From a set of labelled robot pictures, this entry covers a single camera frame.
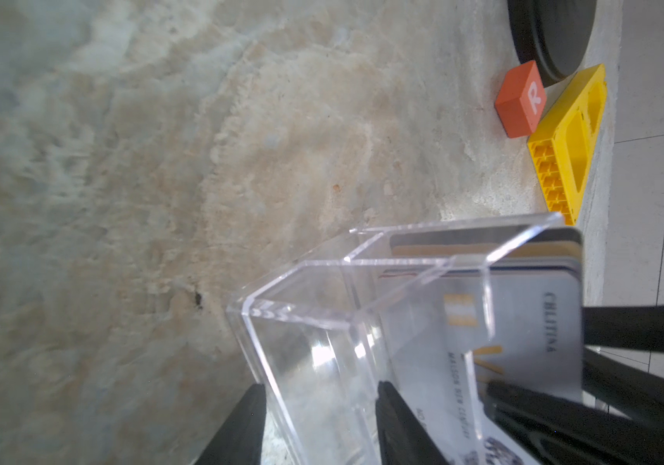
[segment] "black round object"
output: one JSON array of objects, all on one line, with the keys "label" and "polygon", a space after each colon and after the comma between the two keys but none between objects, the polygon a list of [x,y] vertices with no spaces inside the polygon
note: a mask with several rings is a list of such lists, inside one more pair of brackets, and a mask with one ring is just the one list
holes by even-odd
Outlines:
[{"label": "black round object", "polygon": [[588,48],[597,0],[508,0],[521,63],[535,60],[544,87],[578,70]]}]

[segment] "yellow plastic toy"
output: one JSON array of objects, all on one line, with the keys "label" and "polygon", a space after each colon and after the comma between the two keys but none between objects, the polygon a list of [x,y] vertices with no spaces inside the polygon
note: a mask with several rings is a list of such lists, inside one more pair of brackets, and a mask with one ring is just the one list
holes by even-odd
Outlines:
[{"label": "yellow plastic toy", "polygon": [[573,226],[583,204],[600,120],[606,108],[603,64],[575,75],[528,139],[546,206]]}]

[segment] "red block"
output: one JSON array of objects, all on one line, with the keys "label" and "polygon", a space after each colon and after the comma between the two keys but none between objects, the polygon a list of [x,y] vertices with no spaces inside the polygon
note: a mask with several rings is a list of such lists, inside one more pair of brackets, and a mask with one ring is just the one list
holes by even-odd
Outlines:
[{"label": "red block", "polygon": [[525,62],[505,74],[495,108],[509,138],[533,134],[545,105],[546,91],[535,61]]}]

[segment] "tile floor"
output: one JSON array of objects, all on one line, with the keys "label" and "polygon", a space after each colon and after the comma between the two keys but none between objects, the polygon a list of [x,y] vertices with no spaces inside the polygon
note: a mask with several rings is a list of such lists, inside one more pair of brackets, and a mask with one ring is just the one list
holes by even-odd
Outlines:
[{"label": "tile floor", "polygon": [[[664,304],[664,2],[624,3],[604,303]],[[664,377],[660,353],[604,348]]]}]

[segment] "transparent acrylic card holder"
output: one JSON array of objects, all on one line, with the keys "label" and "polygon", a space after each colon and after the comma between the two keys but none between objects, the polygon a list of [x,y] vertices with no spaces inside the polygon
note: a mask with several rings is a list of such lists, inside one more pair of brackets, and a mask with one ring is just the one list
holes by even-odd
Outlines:
[{"label": "transparent acrylic card holder", "polygon": [[[485,463],[472,351],[500,324],[490,266],[562,224],[539,214],[352,230],[240,290],[229,323],[291,459],[380,463],[374,403],[388,380],[447,460]],[[444,237],[458,244],[439,256]],[[441,279],[454,274],[466,279]]]}]

